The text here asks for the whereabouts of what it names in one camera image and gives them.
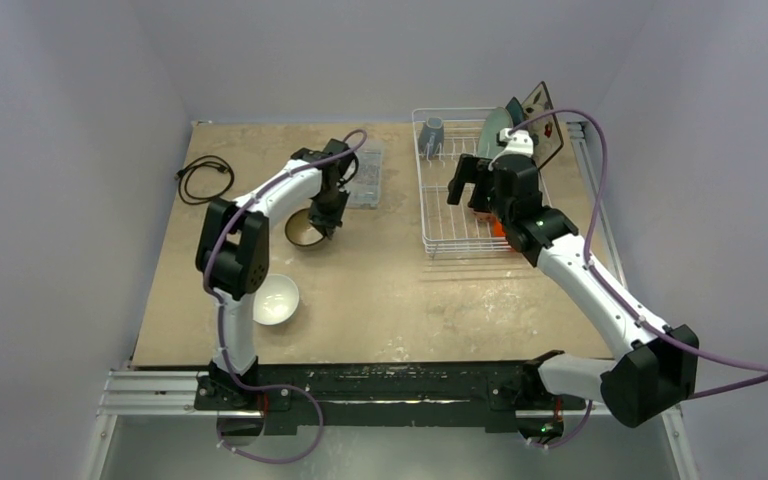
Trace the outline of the white bowl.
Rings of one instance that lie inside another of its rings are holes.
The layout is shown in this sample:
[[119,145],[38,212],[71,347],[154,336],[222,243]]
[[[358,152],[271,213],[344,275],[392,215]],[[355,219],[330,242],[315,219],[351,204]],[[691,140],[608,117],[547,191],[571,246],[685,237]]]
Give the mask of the white bowl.
[[253,320],[263,326],[289,321],[300,304],[297,284],[288,276],[268,274],[254,294]]

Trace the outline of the light green round plate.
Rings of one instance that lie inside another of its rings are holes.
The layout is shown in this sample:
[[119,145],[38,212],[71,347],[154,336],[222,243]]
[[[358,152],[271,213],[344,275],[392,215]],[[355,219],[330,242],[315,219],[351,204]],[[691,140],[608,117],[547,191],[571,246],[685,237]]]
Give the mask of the light green round plate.
[[505,107],[496,107],[486,117],[483,124],[475,155],[485,159],[493,159],[504,149],[498,143],[501,130],[511,128],[512,118]]

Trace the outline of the teal square plate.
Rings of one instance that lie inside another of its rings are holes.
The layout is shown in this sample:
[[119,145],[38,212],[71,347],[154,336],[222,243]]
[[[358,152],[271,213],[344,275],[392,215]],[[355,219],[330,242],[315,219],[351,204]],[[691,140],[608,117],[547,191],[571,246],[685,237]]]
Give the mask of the teal square plate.
[[511,126],[516,127],[526,120],[526,114],[521,101],[517,97],[512,97],[505,105],[505,110],[511,118]]

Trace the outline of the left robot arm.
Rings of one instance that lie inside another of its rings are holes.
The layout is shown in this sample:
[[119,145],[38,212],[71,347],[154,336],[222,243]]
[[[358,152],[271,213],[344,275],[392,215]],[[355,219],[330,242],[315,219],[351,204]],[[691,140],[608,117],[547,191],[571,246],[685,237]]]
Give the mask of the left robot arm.
[[355,147],[332,139],[321,151],[295,152],[251,192],[209,203],[195,264],[203,289],[216,305],[213,362],[227,374],[219,395],[232,408],[247,408],[258,395],[258,382],[246,373],[257,361],[253,303],[269,272],[271,230],[308,202],[309,225],[332,238],[350,197],[343,177],[356,160]]

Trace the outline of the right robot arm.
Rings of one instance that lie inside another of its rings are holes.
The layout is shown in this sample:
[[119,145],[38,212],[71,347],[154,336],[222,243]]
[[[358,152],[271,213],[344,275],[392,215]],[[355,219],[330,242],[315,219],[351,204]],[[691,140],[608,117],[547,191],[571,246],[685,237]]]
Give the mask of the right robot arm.
[[699,339],[688,326],[671,327],[640,305],[591,256],[575,224],[543,201],[534,162],[521,154],[496,160],[463,154],[448,184],[447,202],[494,216],[509,246],[553,280],[596,328],[610,360],[547,353],[521,381],[524,399],[544,407],[560,395],[607,406],[621,424],[637,427],[690,399],[696,387]]

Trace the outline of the grey printed mug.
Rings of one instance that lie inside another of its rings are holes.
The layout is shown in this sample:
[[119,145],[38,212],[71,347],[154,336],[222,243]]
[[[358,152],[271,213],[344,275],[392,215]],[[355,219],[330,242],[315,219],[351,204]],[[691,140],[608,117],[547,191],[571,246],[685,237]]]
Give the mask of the grey printed mug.
[[419,153],[426,159],[433,158],[444,141],[444,121],[439,117],[428,117],[421,126],[417,140]]

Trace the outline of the brown rimmed beige bowl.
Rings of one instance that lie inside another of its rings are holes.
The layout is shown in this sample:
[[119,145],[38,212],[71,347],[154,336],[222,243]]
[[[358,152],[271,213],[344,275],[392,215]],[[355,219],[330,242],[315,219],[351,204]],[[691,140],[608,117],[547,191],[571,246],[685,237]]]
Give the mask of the brown rimmed beige bowl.
[[308,208],[296,211],[286,220],[284,235],[287,241],[299,250],[319,248],[328,240],[326,235],[310,223]]

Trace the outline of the orange bowl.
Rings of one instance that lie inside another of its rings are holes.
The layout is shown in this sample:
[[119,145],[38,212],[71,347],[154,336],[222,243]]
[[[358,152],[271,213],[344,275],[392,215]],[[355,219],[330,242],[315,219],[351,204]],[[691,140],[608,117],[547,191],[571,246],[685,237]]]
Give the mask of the orange bowl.
[[504,228],[498,219],[491,221],[491,233],[493,238],[504,239],[506,237]]

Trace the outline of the square floral plate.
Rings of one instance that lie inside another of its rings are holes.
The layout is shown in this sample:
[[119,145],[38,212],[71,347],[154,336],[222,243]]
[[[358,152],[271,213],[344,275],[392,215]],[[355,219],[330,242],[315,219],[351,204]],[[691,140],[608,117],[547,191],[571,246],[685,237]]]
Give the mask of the square floral plate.
[[539,82],[521,102],[521,106],[528,122],[527,131],[534,142],[534,162],[542,168],[559,154],[564,146],[561,125],[556,115],[534,120],[534,117],[554,109],[546,82]]

